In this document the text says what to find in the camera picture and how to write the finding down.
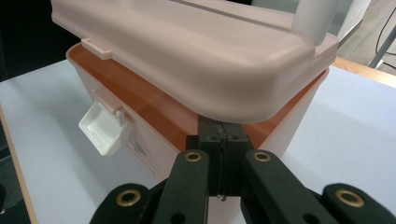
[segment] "orange plastic layer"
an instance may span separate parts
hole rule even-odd
[[[187,135],[197,134],[197,114],[139,75],[113,60],[101,60],[81,45],[71,48],[68,53],[70,60],[101,82],[178,150],[184,151]],[[270,119],[260,123],[243,124],[255,148],[265,141],[321,76],[323,73]]]

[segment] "black mount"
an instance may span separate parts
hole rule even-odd
[[[273,153],[253,150],[242,126],[199,117],[169,177],[153,189],[126,184],[112,190],[91,224],[203,224],[208,197],[241,197],[247,224],[396,223],[369,195],[345,184],[320,196]]]

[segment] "white table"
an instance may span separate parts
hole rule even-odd
[[[34,223],[88,223],[115,187],[156,184],[128,149],[99,155],[78,128],[91,104],[66,61],[0,83],[0,114]],[[351,184],[396,214],[395,115],[396,89],[331,67],[282,160],[308,188]]]

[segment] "brass insert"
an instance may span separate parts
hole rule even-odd
[[[270,161],[271,156],[265,152],[256,152],[254,153],[254,159],[256,159],[257,161]]]
[[[335,196],[337,196],[337,198],[341,202],[346,203],[352,207],[363,207],[364,206],[363,198],[350,190],[339,189],[335,192]]]
[[[124,196],[127,194],[133,194],[133,198],[130,200],[125,200]],[[117,196],[117,204],[121,207],[129,207],[140,200],[140,192],[137,189],[126,189]]]
[[[198,152],[190,152],[186,155],[186,161],[200,161],[202,158]]]

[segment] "screw hole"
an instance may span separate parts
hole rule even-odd
[[[186,222],[186,216],[180,213],[175,213],[171,216],[172,224],[183,224]]]
[[[256,152],[254,154],[254,158],[258,161],[270,161],[271,160],[271,156],[268,155],[265,152]]]
[[[346,203],[352,207],[363,207],[364,200],[358,194],[346,190],[346,189],[339,189],[335,192],[335,196],[343,203]]]
[[[127,189],[117,196],[117,204],[121,207],[129,207],[140,200],[140,192],[137,189]]]
[[[303,219],[308,224],[319,224],[320,223],[319,219],[312,214],[304,214]]]
[[[201,154],[197,152],[190,152],[186,155],[186,161],[200,161],[201,158]]]
[[[218,141],[219,139],[216,136],[208,136],[207,139],[209,139],[210,141]]]
[[[127,202],[130,202],[130,201],[133,201],[135,197],[136,197],[136,195],[134,195],[134,193],[127,193],[127,194],[124,194],[121,197],[121,199],[122,199],[123,202],[127,203]]]

